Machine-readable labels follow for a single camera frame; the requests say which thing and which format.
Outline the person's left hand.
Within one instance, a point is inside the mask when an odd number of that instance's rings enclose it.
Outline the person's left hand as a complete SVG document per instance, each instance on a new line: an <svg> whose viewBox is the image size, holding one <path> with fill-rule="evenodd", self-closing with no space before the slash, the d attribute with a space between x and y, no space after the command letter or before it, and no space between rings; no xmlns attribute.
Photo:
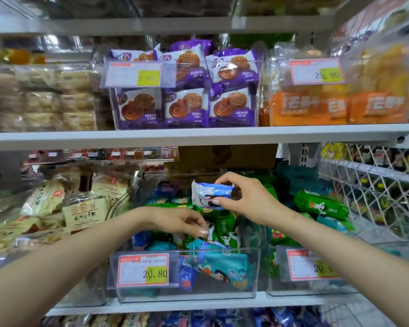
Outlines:
<svg viewBox="0 0 409 327"><path fill-rule="evenodd" d="M209 228L202 215L187 208L146 207L147 228L178 235L207 239Z"/></svg>

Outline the blue white snack packet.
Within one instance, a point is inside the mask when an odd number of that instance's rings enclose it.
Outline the blue white snack packet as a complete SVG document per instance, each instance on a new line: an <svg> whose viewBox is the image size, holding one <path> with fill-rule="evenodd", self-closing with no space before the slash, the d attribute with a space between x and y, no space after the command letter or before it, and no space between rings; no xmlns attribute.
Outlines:
<svg viewBox="0 0 409 327"><path fill-rule="evenodd" d="M201 209L223 210L223 208L213 202L216 198L231 198L234 185L224 185L215 183L191 184L192 204Z"/></svg>

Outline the person's right forearm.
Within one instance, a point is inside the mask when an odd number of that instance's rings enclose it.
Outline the person's right forearm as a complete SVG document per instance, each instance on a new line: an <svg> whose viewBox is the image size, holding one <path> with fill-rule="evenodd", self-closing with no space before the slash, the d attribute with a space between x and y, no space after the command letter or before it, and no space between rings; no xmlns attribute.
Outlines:
<svg viewBox="0 0 409 327"><path fill-rule="evenodd" d="M316 253L398 327L409 327L407 260L296 212L276 228Z"/></svg>

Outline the person's left forearm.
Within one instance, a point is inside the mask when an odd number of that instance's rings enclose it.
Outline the person's left forearm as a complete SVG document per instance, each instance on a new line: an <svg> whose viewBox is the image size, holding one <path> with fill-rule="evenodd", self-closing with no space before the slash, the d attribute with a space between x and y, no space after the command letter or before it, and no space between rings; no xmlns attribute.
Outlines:
<svg viewBox="0 0 409 327"><path fill-rule="evenodd" d="M150 208L137 208L0 268L0 327L31 327L39 322L92 269L150 222Z"/></svg>

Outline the brown cardboard box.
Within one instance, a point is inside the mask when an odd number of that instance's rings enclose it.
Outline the brown cardboard box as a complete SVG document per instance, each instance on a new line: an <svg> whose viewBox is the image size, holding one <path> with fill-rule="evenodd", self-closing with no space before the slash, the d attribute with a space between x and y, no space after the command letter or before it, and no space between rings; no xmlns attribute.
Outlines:
<svg viewBox="0 0 409 327"><path fill-rule="evenodd" d="M219 169L271 169L278 144L180 146L181 171Z"/></svg>

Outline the heap of teal snack bags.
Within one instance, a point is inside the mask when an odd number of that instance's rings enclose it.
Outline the heap of teal snack bags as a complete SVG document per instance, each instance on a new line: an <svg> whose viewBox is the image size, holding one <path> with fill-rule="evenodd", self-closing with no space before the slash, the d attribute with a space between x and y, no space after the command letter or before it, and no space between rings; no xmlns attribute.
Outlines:
<svg viewBox="0 0 409 327"><path fill-rule="evenodd" d="M147 251L180 251L175 281L178 288L184 291L193 290L200 273L239 290L247 290L254 283L256 264L250 263L247 254L219 242L197 238L177 248L173 243L155 240Z"/></svg>

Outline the red yellow price tag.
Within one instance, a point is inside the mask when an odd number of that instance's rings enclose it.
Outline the red yellow price tag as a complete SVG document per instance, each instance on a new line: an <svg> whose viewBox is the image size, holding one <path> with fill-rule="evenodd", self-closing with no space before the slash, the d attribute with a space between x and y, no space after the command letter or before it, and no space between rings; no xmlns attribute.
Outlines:
<svg viewBox="0 0 409 327"><path fill-rule="evenodd" d="M287 249L291 281L338 279L337 272L307 249Z"/></svg>
<svg viewBox="0 0 409 327"><path fill-rule="evenodd" d="M131 254L119 258L116 286L144 287L169 284L169 254Z"/></svg>
<svg viewBox="0 0 409 327"><path fill-rule="evenodd" d="M159 63L110 61L102 84L106 88L160 87L161 74Z"/></svg>
<svg viewBox="0 0 409 327"><path fill-rule="evenodd" d="M294 85L344 83L339 58L290 60L289 68Z"/></svg>

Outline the white metal shelf board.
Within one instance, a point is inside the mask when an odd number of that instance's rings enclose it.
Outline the white metal shelf board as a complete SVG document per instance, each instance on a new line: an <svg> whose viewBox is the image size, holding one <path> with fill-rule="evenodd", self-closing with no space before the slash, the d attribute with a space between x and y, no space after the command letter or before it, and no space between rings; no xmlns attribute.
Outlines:
<svg viewBox="0 0 409 327"><path fill-rule="evenodd" d="M30 20L5 17L0 34L61 36L130 36L145 34L211 34L221 32L321 32L334 27L328 16L172 17Z"/></svg>
<svg viewBox="0 0 409 327"><path fill-rule="evenodd" d="M267 292L258 292L254 298L243 299L211 299L211 300L175 300L153 302L120 303L111 299L108 303L98 307L68 307L53 308L45 316L110 314L110 313L139 313L162 312L176 310L200 310L219 308L251 308L305 305L334 305L361 302L364 297L359 293L336 293L331 295L295 295L273 297Z"/></svg>
<svg viewBox="0 0 409 327"><path fill-rule="evenodd" d="M0 151L354 142L409 145L409 124L0 133Z"/></svg>

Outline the pile of green snack packs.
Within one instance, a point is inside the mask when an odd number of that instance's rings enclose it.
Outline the pile of green snack packs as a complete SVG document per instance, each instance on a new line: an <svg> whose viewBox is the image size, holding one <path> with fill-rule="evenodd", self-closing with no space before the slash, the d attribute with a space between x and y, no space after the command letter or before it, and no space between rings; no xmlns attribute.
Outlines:
<svg viewBox="0 0 409 327"><path fill-rule="evenodd" d="M278 201L270 190L267 191ZM233 188L231 198L235 200L241 198L241 193L238 188ZM329 253L334 250L338 251L338 253L343 253L344 249L348 249L349 245L353 243L353 241L350 240L351 236L345 231L340 232L333 230L333 228L323 225L320 222L321 218L325 220L333 219L336 214L338 218L346 218L348 211L338 202L314 192L300 190L294 198L294 203L301 212L296 212L286 207L288 210L285 211L283 229L276 230L271 228L272 230L288 235L296 242L317 253L320 251ZM317 219L312 219L302 213L316 214Z"/></svg>

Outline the row of blue wrapped snacks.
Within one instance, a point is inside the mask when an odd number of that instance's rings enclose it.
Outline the row of blue wrapped snacks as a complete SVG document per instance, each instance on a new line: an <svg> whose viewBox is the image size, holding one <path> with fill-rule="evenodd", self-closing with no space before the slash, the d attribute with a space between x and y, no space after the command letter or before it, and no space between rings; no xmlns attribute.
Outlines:
<svg viewBox="0 0 409 327"><path fill-rule="evenodd" d="M317 306L51 316L33 327L333 327Z"/></svg>

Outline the row of small red labels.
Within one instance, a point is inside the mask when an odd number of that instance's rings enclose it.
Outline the row of small red labels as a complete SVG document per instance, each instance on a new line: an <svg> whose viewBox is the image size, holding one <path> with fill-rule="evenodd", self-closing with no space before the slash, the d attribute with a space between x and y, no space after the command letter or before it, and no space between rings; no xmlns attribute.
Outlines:
<svg viewBox="0 0 409 327"><path fill-rule="evenodd" d="M98 148L98 149L51 149L34 150L28 154L31 163L54 163L72 159L90 160L146 160L175 159L179 156L176 146L165 147L130 147L130 148Z"/></svg>

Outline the pile of orange packets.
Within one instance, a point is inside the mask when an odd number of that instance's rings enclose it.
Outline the pile of orange packets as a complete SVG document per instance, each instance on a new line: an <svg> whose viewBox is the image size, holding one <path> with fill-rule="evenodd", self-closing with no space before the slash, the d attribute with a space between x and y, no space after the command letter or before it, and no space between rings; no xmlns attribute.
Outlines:
<svg viewBox="0 0 409 327"><path fill-rule="evenodd" d="M403 124L409 98L391 92L277 91L269 100L270 126Z"/></svg>

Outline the pile of beige cracker packs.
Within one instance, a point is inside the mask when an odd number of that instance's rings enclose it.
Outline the pile of beige cracker packs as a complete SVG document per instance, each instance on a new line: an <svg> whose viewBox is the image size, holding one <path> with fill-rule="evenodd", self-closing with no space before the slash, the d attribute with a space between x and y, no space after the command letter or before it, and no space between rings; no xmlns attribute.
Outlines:
<svg viewBox="0 0 409 327"><path fill-rule="evenodd" d="M0 132L96 131L98 81L83 64L0 65Z"/></svg>

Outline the pile of yellow pastry bags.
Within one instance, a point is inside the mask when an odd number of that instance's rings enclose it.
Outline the pile of yellow pastry bags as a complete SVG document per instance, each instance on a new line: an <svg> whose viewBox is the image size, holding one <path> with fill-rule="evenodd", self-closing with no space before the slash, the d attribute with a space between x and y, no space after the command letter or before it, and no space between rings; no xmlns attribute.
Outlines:
<svg viewBox="0 0 409 327"><path fill-rule="evenodd" d="M365 47L343 60L345 82L354 93L409 94L409 41Z"/></svg>

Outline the white shelf bracket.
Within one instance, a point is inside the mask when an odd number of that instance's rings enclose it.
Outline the white shelf bracket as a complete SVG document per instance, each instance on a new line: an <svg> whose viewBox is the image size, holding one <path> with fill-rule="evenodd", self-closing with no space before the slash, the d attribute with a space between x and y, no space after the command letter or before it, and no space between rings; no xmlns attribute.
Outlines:
<svg viewBox="0 0 409 327"><path fill-rule="evenodd" d="M319 142L289 143L289 165L317 168L321 160Z"/></svg>

